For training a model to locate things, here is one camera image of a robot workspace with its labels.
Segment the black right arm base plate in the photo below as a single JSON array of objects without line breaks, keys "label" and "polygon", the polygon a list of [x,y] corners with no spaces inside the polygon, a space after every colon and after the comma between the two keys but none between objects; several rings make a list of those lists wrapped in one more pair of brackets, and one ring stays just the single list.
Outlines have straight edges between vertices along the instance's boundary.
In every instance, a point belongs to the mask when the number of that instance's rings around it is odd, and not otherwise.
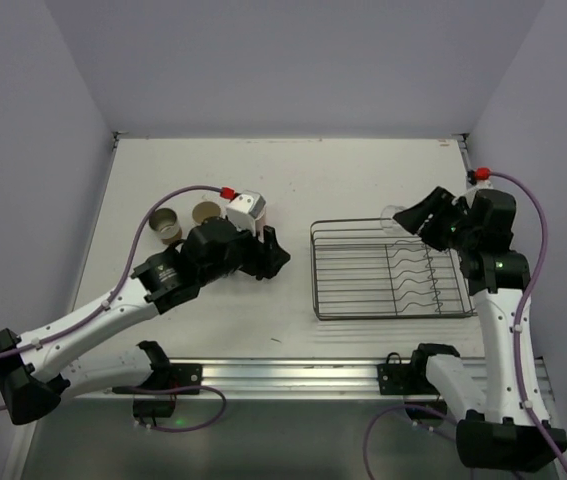
[{"label": "black right arm base plate", "polygon": [[439,391],[426,379],[427,357],[418,350],[405,362],[397,352],[387,355],[376,365],[379,393],[384,396],[438,395]]}]

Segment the clear glass cup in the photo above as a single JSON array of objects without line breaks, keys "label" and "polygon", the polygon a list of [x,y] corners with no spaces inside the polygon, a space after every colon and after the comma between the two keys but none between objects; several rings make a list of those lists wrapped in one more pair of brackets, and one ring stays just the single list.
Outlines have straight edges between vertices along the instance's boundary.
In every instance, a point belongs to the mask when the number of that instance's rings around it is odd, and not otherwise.
[{"label": "clear glass cup", "polygon": [[379,217],[381,230],[390,237],[399,237],[405,234],[404,228],[394,219],[397,213],[405,209],[401,205],[387,205]]}]

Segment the beige tall cup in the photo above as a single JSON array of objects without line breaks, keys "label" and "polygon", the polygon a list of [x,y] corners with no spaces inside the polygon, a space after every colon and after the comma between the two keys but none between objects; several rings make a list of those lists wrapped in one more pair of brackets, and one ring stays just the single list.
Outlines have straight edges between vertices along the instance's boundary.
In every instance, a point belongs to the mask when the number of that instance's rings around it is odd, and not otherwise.
[{"label": "beige tall cup", "polygon": [[213,201],[202,201],[194,206],[191,216],[195,225],[202,225],[206,220],[221,217],[222,207]]}]

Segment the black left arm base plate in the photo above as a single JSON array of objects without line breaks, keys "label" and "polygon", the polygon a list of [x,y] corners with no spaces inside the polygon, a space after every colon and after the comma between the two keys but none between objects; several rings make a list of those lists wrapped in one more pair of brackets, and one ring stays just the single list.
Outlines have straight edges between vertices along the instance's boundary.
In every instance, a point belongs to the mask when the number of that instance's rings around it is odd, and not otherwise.
[{"label": "black left arm base plate", "polygon": [[115,394],[165,394],[168,390],[178,390],[178,395],[198,395],[203,378],[203,365],[200,363],[171,363],[167,369],[152,373],[137,387],[115,387]]}]

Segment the pink hexagonal mug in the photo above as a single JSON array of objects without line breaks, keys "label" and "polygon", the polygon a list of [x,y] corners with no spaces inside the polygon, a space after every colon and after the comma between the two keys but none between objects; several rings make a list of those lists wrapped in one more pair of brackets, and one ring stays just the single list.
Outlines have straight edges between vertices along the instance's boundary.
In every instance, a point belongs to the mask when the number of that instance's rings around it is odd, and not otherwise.
[{"label": "pink hexagonal mug", "polygon": [[258,217],[255,219],[255,235],[257,238],[263,238],[264,227],[267,224],[267,210],[260,211]]}]

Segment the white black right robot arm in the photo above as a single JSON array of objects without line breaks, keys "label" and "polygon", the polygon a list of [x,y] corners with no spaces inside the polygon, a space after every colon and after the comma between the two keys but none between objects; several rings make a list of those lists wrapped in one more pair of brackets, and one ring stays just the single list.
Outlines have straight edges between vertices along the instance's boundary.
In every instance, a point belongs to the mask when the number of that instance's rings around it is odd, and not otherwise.
[{"label": "white black right robot arm", "polygon": [[486,386],[480,388],[450,345],[421,344],[411,366],[443,397],[456,420],[455,444],[464,466],[533,473],[567,449],[539,390],[529,328],[531,275],[511,247],[515,198],[475,187],[456,197],[442,187],[394,214],[425,245],[453,250],[476,308]]}]

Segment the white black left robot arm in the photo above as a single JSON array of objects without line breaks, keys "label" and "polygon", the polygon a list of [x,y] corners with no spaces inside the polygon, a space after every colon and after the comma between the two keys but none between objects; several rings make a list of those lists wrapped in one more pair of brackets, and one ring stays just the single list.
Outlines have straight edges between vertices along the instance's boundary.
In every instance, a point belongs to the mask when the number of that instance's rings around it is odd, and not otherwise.
[{"label": "white black left robot arm", "polygon": [[98,390],[166,393],[174,369],[155,341],[141,341],[111,357],[91,351],[141,322],[198,297],[200,290],[236,271],[274,278],[291,259],[271,226],[261,236],[213,218],[135,267],[108,294],[39,329],[0,331],[0,393],[10,420],[25,425],[63,401]]}]

